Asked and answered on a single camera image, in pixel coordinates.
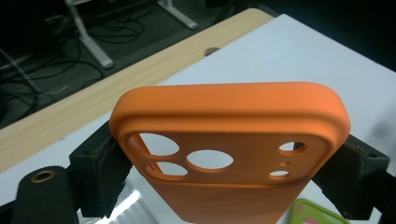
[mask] white surface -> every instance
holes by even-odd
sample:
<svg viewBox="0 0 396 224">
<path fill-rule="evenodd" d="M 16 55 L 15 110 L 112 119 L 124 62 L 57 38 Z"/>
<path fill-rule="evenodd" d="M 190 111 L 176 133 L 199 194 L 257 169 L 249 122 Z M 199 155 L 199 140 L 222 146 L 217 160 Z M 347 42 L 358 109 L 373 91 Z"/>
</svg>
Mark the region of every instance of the white surface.
<svg viewBox="0 0 396 224">
<path fill-rule="evenodd" d="M 338 92 L 351 119 L 351 133 L 390 156 L 389 172 L 396 173 L 396 153 L 392 150 L 396 147 L 396 123 L 391 118 L 396 112 L 396 74 L 286 15 L 168 78 L 162 85 L 274 81 L 317 82 Z M 19 180 L 29 172 L 52 164 L 66 166 L 68 154 L 106 119 L 108 115 L 2 173 L 0 204 L 14 199 Z M 131 178 L 160 223 L 180 222 L 135 170 Z M 301 197 L 335 211 L 315 184 L 309 184 Z M 370 221 L 352 223 L 376 223 L 378 217 L 375 212 Z"/>
</svg>

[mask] phone case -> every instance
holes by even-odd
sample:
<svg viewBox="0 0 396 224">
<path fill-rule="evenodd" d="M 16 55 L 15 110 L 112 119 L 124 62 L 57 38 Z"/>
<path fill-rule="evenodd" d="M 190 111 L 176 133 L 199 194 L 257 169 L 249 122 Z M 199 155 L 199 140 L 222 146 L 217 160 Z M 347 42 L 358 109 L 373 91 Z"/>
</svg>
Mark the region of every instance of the phone case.
<svg viewBox="0 0 396 224">
<path fill-rule="evenodd" d="M 276 223 L 350 130 L 338 95 L 306 82 L 138 88 L 109 126 L 180 218 L 217 224 Z"/>
</svg>

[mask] orange silicone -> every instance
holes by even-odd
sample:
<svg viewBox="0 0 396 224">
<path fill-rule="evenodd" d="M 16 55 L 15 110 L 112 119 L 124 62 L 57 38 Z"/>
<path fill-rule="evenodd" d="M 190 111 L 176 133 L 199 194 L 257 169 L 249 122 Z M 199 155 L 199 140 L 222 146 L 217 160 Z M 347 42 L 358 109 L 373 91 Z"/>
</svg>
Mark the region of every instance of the orange silicone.
<svg viewBox="0 0 396 224">
<path fill-rule="evenodd" d="M 183 220 L 228 224 L 276 223 L 350 129 L 338 95 L 304 82 L 139 88 L 120 98 L 109 125 L 139 173 Z M 140 133 L 165 136 L 179 151 L 152 155 Z M 281 148 L 289 142 L 297 148 Z M 233 162 L 208 169 L 187 160 L 202 149 Z M 156 163 L 163 161 L 187 173 L 165 175 Z"/>
</svg>

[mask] floor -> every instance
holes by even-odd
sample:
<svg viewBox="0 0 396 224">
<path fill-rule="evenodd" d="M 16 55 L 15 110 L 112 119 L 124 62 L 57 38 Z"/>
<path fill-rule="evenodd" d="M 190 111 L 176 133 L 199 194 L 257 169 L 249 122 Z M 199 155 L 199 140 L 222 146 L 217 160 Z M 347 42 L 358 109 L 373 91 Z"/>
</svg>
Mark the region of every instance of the floor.
<svg viewBox="0 0 396 224">
<path fill-rule="evenodd" d="M 26 59 L 18 63 L 18 69 L 6 57 L 1 57 L 0 128 L 203 31 L 213 24 L 221 11 L 221 7 L 207 8 L 206 0 L 174 0 L 175 7 L 199 24 L 198 29 L 190 30 L 159 8 L 155 1 L 136 2 L 143 3 L 128 10 L 110 10 L 113 15 L 108 20 L 109 17 L 90 14 L 89 10 L 86 14 L 86 8 L 80 8 L 89 33 L 115 62 L 110 69 L 100 66 L 78 41 L 76 32 L 70 32 L 73 29 L 70 26 L 64 32 L 71 35 L 60 41 L 62 54 L 9 54 L 13 60 Z M 389 3 L 373 5 L 368 0 L 259 2 L 260 9 L 267 13 L 273 16 L 288 14 L 396 71 L 396 18 Z"/>
</svg>

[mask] green object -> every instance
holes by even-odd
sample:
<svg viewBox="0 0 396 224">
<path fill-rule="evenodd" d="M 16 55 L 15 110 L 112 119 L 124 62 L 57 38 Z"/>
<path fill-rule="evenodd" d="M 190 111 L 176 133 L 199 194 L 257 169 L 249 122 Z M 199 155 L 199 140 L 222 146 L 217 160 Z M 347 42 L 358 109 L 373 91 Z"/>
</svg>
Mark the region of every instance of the green object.
<svg viewBox="0 0 396 224">
<path fill-rule="evenodd" d="M 289 224 L 349 224 L 340 215 L 306 199 L 294 201 Z"/>
</svg>

